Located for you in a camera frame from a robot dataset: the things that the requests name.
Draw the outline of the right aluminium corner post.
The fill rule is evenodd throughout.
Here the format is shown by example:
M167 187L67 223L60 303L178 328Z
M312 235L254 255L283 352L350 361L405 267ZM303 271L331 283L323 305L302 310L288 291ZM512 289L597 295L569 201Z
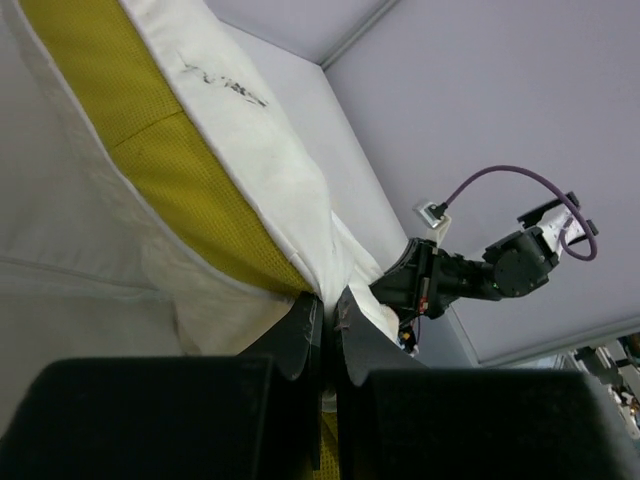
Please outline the right aluminium corner post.
M322 71L327 71L390 13L398 3L399 0L378 1L331 44L328 50L319 57L317 65Z

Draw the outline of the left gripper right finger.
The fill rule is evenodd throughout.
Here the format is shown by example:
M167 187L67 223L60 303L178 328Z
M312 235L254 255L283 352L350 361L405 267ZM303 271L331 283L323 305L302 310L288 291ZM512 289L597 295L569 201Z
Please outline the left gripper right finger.
M635 479L639 453L604 387L578 371L433 369L345 290L334 314L345 479Z

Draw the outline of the grey cream frilled pillowcase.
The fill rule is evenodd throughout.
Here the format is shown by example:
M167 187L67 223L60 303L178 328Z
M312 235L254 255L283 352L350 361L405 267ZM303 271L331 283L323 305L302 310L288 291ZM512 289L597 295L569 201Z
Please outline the grey cream frilled pillowcase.
M373 284L380 280L389 267L405 251L408 239L404 234L389 235L374 226L358 227L353 231L336 213L334 225L342 245L346 248L353 265L347 286L365 318L375 326L395 347L405 354L401 341L400 318L385 301L379 300L373 292Z

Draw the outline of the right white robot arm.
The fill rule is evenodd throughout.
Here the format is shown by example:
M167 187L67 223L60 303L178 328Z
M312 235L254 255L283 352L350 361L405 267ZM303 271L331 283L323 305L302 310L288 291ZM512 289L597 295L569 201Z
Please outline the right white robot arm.
M518 222L523 228L487 247L480 261L449 254L432 240L412 238L371 291L402 326L419 316L437 319L460 298L500 301L538 290L549 282L563 247L587 238L559 199L527 212Z

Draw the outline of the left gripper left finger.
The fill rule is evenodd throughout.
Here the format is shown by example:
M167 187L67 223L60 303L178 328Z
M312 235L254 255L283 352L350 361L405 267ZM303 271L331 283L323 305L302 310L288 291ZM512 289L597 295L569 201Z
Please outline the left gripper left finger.
M68 359L1 441L5 479L309 479L324 309L303 294L236 356Z

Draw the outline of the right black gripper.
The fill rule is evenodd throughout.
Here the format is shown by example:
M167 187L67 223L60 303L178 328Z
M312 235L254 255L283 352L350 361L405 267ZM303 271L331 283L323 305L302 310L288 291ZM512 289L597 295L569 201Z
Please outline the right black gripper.
M432 241L412 238L396 263L373 284L401 320L441 317L460 298L493 301L492 267L450 255Z

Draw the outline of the white pillow yellow band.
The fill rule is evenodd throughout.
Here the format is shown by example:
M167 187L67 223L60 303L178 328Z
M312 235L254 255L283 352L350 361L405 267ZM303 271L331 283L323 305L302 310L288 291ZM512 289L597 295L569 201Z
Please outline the white pillow yellow band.
M233 354L288 297L328 308L382 270L254 64L201 1L12 1L29 67L119 217L142 234L152 280L185 336Z

